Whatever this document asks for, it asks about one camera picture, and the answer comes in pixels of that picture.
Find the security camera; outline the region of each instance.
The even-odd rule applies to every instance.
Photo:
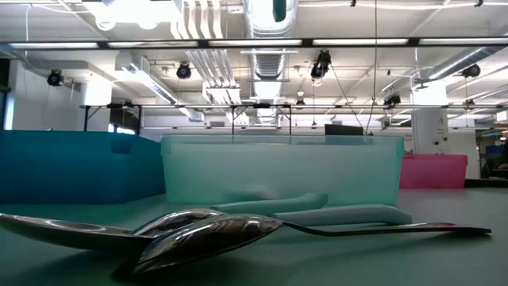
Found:
[[[51,74],[48,76],[48,84],[52,87],[59,87],[64,82],[61,70],[51,70]]]
[[[319,52],[319,56],[317,57],[312,70],[310,71],[310,76],[313,79],[320,79],[325,76],[326,72],[328,72],[329,65],[332,63],[332,58],[327,50],[322,50]]]
[[[179,68],[176,70],[176,76],[178,76],[179,79],[189,79],[191,77],[191,68],[189,68],[189,63],[180,63]]]
[[[465,78],[468,78],[468,77],[476,77],[480,74],[481,72],[481,68],[479,68],[479,65],[478,64],[473,64],[471,67],[469,68],[466,68],[465,70],[462,71],[461,75]]]

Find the clear plastic container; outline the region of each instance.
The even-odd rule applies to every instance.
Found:
[[[172,203],[316,192],[332,205],[394,205],[404,154],[401,137],[171,135],[161,144]]]

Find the silver spoon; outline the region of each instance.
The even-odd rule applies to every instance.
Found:
[[[412,232],[457,232],[463,234],[489,234],[491,232],[489,229],[456,226],[448,222],[324,231],[262,215],[227,214],[207,218],[173,233],[160,236],[144,250],[132,268],[132,273],[138,274],[167,266],[181,265],[226,253],[253,243],[281,226],[289,226],[308,234],[327,237]]]
[[[46,218],[0,214],[0,226],[24,237],[78,249],[121,253],[141,251],[158,235],[176,230],[204,218],[223,215],[220,211],[194,209],[176,211],[155,218],[135,230],[67,222]]]

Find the black monitor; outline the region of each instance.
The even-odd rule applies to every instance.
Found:
[[[325,124],[325,135],[364,135],[364,129],[356,126]]]

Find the plastic handle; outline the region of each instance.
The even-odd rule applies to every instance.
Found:
[[[277,213],[272,217],[301,226],[334,226],[355,223],[403,225],[413,221],[410,214],[398,208],[384,205],[328,207],[320,210]]]
[[[226,203],[210,207],[226,214],[273,215],[277,212],[296,212],[322,208],[328,202],[326,194],[309,193],[293,199],[269,199],[261,201]]]

